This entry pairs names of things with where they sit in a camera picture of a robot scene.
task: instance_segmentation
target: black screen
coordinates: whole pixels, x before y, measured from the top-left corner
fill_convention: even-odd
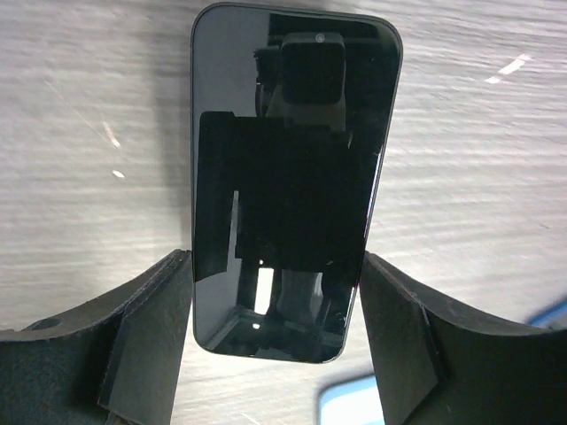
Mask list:
[[[341,353],[400,49],[379,19],[235,5],[198,18],[193,315],[205,349],[310,363]]]

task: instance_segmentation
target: phone screen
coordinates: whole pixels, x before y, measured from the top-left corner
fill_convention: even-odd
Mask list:
[[[380,19],[239,5],[199,16],[199,345],[309,363],[341,353],[400,63],[400,38]]]

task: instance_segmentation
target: wood grain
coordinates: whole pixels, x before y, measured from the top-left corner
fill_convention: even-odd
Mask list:
[[[0,3],[1,328],[187,243],[189,31],[205,4]],[[405,44],[369,249],[517,321],[564,295],[567,4],[311,4],[387,18]],[[314,423],[325,385],[369,370],[358,305],[344,355],[319,367],[214,357],[188,335],[173,424]]]

